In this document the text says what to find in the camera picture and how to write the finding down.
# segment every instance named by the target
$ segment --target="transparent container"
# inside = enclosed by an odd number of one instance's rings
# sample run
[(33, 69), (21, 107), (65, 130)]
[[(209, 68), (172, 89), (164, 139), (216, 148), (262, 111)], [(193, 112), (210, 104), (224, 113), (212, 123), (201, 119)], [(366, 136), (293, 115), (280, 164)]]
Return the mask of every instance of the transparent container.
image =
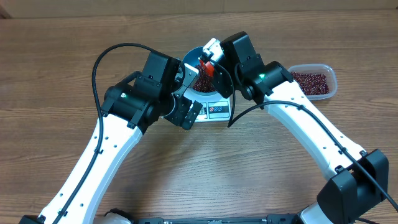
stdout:
[(306, 95), (309, 100), (324, 100), (327, 98), (331, 98), (337, 92), (337, 79), (335, 71), (329, 66), (325, 64), (306, 64), (306, 65), (294, 65), (291, 66), (288, 71), (298, 72), (298, 73), (321, 73), (326, 75), (326, 84), (329, 86), (329, 93), (322, 95)]

